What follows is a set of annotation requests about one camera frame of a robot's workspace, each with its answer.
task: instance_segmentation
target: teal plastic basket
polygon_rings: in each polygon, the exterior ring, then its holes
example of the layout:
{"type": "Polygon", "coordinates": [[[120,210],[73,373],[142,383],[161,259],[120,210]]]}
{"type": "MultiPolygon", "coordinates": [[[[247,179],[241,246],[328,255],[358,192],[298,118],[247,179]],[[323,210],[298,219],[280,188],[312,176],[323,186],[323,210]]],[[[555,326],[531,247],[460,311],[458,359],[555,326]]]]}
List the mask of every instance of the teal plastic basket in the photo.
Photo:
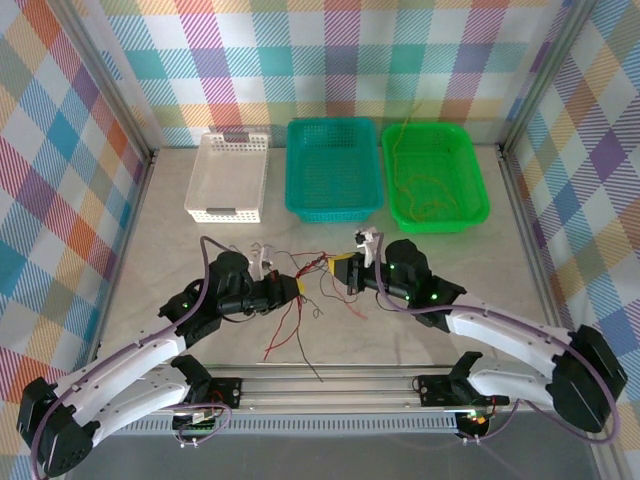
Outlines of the teal plastic basket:
{"type": "Polygon", "coordinates": [[[287,209],[303,222],[363,222],[382,207],[373,122],[294,120],[287,131],[287,209]]]}

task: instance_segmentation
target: red wire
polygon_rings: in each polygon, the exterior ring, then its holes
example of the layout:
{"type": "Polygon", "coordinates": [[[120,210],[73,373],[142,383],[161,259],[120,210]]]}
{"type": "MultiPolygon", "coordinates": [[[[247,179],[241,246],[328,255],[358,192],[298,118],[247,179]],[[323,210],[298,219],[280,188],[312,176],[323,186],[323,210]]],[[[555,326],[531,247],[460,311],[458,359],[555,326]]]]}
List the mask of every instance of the red wire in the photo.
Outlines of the red wire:
{"type": "Polygon", "coordinates": [[[275,350],[276,348],[280,348],[282,345],[284,345],[289,340],[291,340],[294,337],[294,335],[298,332],[298,329],[300,328],[300,322],[301,321],[302,321],[302,303],[298,302],[298,324],[296,325],[296,328],[294,328],[293,332],[291,332],[289,334],[289,336],[287,338],[285,338],[282,342],[280,342],[277,345],[273,345],[272,347],[269,347],[269,350],[275,350]]]}
{"type": "MultiPolygon", "coordinates": [[[[330,255],[327,252],[301,252],[301,253],[293,253],[291,254],[292,257],[296,257],[298,255],[320,255],[318,258],[316,258],[315,260],[309,262],[307,265],[305,265],[304,267],[302,267],[298,273],[296,274],[296,278],[300,278],[303,275],[306,275],[307,273],[309,273],[309,271],[316,266],[318,263],[326,260],[328,257],[334,256],[334,255],[330,255]]],[[[333,288],[336,291],[336,293],[338,295],[340,295],[340,298],[342,298],[342,301],[344,302],[344,304],[346,305],[346,307],[351,310],[351,312],[359,317],[362,318],[363,320],[366,320],[367,317],[365,315],[363,315],[362,313],[354,310],[351,305],[349,305],[347,303],[347,300],[344,298],[344,296],[342,295],[342,293],[340,293],[338,291],[338,288],[336,287],[336,283],[335,283],[335,278],[332,276],[331,277],[331,281],[333,283],[333,288]]],[[[267,359],[267,357],[269,356],[269,353],[271,353],[272,350],[275,350],[276,348],[280,348],[281,346],[283,346],[285,343],[287,343],[289,340],[291,340],[296,333],[298,333],[298,330],[300,329],[300,323],[302,322],[302,301],[300,300],[300,297],[298,297],[297,299],[298,302],[298,323],[296,325],[296,328],[293,329],[293,331],[289,334],[289,336],[287,338],[285,338],[282,342],[278,343],[277,345],[274,345],[273,342],[275,342],[276,338],[278,337],[278,334],[280,333],[280,330],[282,329],[282,325],[284,324],[284,319],[287,316],[287,314],[289,313],[289,311],[291,310],[291,306],[293,305],[293,302],[291,302],[289,304],[289,308],[287,309],[287,311],[284,313],[284,315],[282,316],[282,318],[280,319],[280,325],[278,325],[278,329],[276,330],[276,333],[273,334],[273,337],[271,338],[271,342],[269,343],[269,347],[265,350],[265,354],[264,354],[264,358],[263,361],[265,361],[267,359]]]]}
{"type": "Polygon", "coordinates": [[[344,295],[342,295],[342,293],[340,293],[340,291],[338,290],[338,287],[336,286],[336,277],[334,277],[333,275],[331,276],[331,283],[333,284],[333,289],[336,291],[336,293],[338,295],[340,295],[340,298],[342,299],[342,301],[344,302],[344,305],[351,310],[351,313],[353,313],[356,317],[359,317],[363,320],[367,319],[367,316],[358,312],[355,308],[353,308],[348,302],[347,299],[344,298],[344,295]]]}
{"type": "Polygon", "coordinates": [[[262,361],[265,361],[267,359],[267,357],[269,356],[269,352],[271,352],[271,350],[273,350],[273,348],[272,348],[273,342],[276,341],[276,337],[278,336],[278,333],[280,333],[280,329],[282,328],[282,325],[284,324],[284,319],[289,314],[289,312],[291,311],[291,307],[292,306],[293,306],[293,301],[289,302],[289,308],[287,308],[287,311],[284,312],[284,315],[280,319],[280,325],[278,325],[278,329],[276,330],[276,333],[274,333],[273,337],[271,337],[271,343],[269,344],[269,348],[267,348],[266,353],[264,354],[264,358],[262,359],[262,361]]]}

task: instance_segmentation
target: green plastic basket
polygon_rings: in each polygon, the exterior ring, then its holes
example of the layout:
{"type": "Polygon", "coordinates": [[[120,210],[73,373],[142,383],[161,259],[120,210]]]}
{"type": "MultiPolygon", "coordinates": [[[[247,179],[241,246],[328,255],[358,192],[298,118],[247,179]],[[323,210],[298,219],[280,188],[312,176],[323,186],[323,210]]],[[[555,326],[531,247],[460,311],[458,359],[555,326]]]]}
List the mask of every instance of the green plastic basket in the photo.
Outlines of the green plastic basket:
{"type": "Polygon", "coordinates": [[[454,233],[484,222],[489,197],[467,132],[449,123],[392,125],[382,134],[391,213],[409,233],[454,233]]]}

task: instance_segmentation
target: white basket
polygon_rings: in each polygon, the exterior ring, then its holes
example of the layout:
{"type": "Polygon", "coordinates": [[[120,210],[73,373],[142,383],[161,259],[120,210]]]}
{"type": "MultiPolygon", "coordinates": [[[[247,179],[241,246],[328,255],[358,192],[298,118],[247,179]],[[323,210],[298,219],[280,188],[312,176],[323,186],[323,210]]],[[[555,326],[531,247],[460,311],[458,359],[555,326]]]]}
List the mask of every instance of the white basket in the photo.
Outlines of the white basket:
{"type": "Polygon", "coordinates": [[[184,202],[196,222],[260,223],[269,135],[243,135],[240,142],[222,133],[202,136],[184,202]]]}

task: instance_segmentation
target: plaid wall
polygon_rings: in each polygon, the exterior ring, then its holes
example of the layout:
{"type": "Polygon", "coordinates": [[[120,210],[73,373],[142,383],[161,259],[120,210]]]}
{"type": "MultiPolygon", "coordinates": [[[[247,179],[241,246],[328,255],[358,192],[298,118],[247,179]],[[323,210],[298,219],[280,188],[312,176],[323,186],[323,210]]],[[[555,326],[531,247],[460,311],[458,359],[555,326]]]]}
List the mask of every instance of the plaid wall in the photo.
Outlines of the plaid wall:
{"type": "Polygon", "coordinates": [[[0,478],[22,388],[84,362],[143,164],[44,0],[0,0],[0,478]]]}
{"type": "Polygon", "coordinates": [[[640,2],[601,1],[516,149],[520,189],[567,326],[629,374],[621,441],[640,478],[640,2]]]}
{"type": "Polygon", "coordinates": [[[76,0],[152,143],[296,116],[461,123],[494,143],[562,0],[76,0]]]}

